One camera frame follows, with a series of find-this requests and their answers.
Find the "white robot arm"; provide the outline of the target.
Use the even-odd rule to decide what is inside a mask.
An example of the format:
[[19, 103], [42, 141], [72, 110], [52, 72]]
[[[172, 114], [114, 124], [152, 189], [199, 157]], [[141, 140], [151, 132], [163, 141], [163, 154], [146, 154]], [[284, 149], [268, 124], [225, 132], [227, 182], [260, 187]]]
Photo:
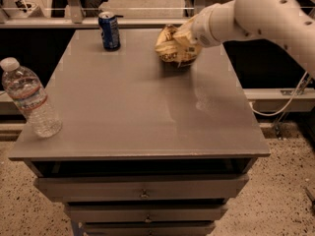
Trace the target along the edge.
[[204, 8], [174, 35], [182, 46], [267, 39], [315, 78], [315, 21], [296, 0], [233, 0]]

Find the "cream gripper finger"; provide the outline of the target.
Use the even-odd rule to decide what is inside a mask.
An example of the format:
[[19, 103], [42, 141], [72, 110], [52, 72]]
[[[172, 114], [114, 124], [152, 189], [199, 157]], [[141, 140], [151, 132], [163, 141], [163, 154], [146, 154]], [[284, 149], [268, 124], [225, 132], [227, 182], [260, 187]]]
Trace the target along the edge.
[[185, 67], [192, 64], [201, 52], [201, 46], [194, 39], [192, 34], [193, 18], [188, 20], [177, 29], [173, 35], [177, 56], [175, 62], [179, 67]]

